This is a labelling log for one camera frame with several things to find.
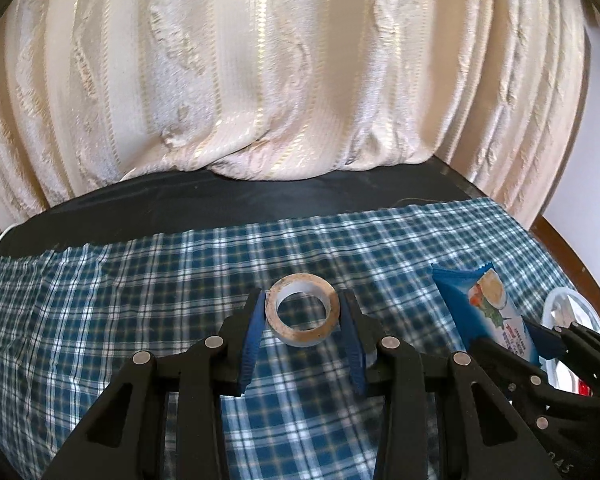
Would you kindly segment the blue wet wipes pack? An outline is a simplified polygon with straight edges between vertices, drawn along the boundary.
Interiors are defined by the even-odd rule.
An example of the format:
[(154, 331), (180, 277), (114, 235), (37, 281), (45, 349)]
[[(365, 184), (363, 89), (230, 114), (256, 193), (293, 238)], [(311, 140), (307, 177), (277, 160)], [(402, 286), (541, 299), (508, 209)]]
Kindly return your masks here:
[(518, 358), (540, 364), (524, 319), (492, 262), (475, 270), (445, 269), (434, 264), (431, 274), (466, 349), (486, 338)]

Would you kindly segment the small translucent tape roll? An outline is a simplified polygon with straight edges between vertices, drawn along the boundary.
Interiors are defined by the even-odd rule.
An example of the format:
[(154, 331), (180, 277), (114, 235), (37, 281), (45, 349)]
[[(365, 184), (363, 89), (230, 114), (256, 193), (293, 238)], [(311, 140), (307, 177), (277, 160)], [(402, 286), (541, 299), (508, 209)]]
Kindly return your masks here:
[(275, 336), (288, 346), (308, 348), (320, 344), (336, 328), (340, 301), (336, 290), (314, 274), (295, 273), (268, 290), (265, 316)]

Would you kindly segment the red toy brick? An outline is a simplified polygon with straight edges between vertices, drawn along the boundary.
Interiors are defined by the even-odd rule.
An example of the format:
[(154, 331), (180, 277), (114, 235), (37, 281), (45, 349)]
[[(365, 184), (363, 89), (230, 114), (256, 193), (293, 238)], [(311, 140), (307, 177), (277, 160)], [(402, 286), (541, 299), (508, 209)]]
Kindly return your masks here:
[(592, 396), (591, 388), (582, 380), (578, 380), (578, 393), (580, 396)]

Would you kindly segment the clear plastic storage bin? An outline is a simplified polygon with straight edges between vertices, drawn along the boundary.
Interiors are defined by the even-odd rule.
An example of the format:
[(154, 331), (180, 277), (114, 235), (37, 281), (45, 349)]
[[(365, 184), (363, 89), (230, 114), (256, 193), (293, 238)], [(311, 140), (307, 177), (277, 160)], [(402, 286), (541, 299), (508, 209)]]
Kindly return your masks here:
[[(568, 328), (572, 323), (580, 324), (600, 334), (600, 317), (592, 304), (580, 292), (568, 287), (551, 290), (544, 302), (542, 325), (546, 328)], [(555, 359), (541, 359), (550, 384), (562, 391), (578, 393), (578, 380), (564, 363)]]

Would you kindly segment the blue plaid bed cloth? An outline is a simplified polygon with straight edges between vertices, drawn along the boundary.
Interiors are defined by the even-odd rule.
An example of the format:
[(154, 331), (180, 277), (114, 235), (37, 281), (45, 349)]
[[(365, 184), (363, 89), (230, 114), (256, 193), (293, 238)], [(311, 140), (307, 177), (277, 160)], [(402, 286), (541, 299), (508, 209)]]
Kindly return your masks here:
[(429, 385), (539, 361), (555, 260), (487, 198), (27, 249), (0, 240), (0, 451), (23, 479), (437, 474)]

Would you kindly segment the black mattress edge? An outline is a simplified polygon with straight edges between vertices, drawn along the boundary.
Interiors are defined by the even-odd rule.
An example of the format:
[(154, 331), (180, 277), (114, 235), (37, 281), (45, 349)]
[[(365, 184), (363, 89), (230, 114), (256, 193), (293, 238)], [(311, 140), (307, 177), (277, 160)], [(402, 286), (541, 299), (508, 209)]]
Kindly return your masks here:
[(159, 233), (454, 202), (481, 194), (437, 157), (419, 165), (334, 171), (300, 181), (238, 181), (209, 170), (159, 172), (68, 200), (14, 226), (0, 236), (0, 257)]

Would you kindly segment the cream patterned curtain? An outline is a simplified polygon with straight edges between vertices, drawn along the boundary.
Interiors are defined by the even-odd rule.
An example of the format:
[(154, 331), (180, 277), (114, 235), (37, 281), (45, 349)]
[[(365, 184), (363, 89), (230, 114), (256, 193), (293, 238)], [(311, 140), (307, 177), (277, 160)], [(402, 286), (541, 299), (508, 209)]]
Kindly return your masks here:
[(151, 172), (439, 157), (522, 226), (583, 92), (581, 0), (8, 0), (0, 231)]

